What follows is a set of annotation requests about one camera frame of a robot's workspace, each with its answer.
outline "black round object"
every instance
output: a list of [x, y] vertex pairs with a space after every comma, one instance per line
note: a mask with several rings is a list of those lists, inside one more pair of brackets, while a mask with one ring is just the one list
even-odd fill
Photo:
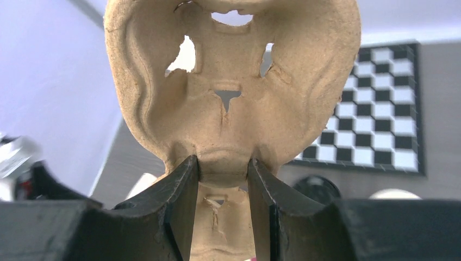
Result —
[[335, 199], [341, 198], [338, 187], [329, 179], [318, 175], [303, 178], [293, 188], [304, 196], [324, 205], [328, 205]]

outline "black and white checkerboard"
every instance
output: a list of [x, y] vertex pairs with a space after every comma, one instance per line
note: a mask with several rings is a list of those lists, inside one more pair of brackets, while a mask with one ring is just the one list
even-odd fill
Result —
[[423, 173], [416, 47], [360, 49], [327, 128], [293, 162]]

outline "wall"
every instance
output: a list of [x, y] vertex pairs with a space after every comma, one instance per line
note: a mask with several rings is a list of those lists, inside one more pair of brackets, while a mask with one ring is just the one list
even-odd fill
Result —
[[308, 174], [322, 175], [346, 197], [369, 197], [381, 189], [397, 188], [422, 198], [461, 199], [461, 42], [422, 45], [419, 59], [427, 177], [286, 165], [280, 170], [280, 178], [294, 184]]
[[89, 194], [121, 120], [102, 28], [69, 1], [0, 1], [0, 79], [0, 131]]

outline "black metal bracket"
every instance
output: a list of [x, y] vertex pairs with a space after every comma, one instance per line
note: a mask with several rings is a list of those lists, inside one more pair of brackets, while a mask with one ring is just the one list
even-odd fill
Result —
[[[190, 156], [109, 210], [37, 163], [37, 200], [0, 203], [0, 260], [187, 261], [199, 172], [197, 157]], [[460, 201], [337, 200], [324, 206], [256, 159], [248, 165], [248, 193], [258, 261], [461, 260]]]

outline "black square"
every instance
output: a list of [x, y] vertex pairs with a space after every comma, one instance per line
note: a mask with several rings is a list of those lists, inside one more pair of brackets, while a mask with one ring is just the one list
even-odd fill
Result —
[[395, 76], [394, 77], [394, 86], [409, 86], [410, 77], [408, 76]]
[[356, 116], [370, 116], [371, 104], [357, 104]]
[[356, 146], [357, 147], [371, 147], [371, 135], [370, 134], [357, 134], [356, 135]]
[[390, 101], [390, 91], [375, 91], [375, 101], [377, 102]]
[[408, 52], [405, 49], [394, 50], [394, 59], [406, 59], [408, 58]]
[[361, 62], [361, 61], [371, 61], [371, 52], [367, 51], [367, 52], [359, 53], [358, 60], [359, 60], [359, 62]]
[[375, 164], [392, 164], [392, 153], [390, 151], [375, 151]]
[[394, 147], [411, 150], [413, 148], [413, 138], [410, 136], [395, 136]]
[[390, 132], [391, 120], [375, 120], [375, 132]]
[[375, 65], [375, 73], [389, 73], [390, 65], [389, 64], [377, 64]]
[[304, 159], [316, 159], [317, 158], [317, 146], [313, 145], [307, 147], [303, 152]]
[[320, 136], [320, 144], [322, 145], [334, 145], [334, 132], [322, 132]]
[[343, 91], [341, 101], [353, 102], [354, 101], [354, 91]]
[[394, 116], [408, 116], [412, 115], [412, 106], [410, 104], [396, 104], [394, 106]]
[[363, 77], [357, 79], [357, 87], [371, 87], [371, 77]]
[[354, 125], [354, 119], [339, 119], [338, 130], [340, 131], [351, 131]]
[[336, 160], [352, 161], [352, 149], [350, 148], [337, 148]]

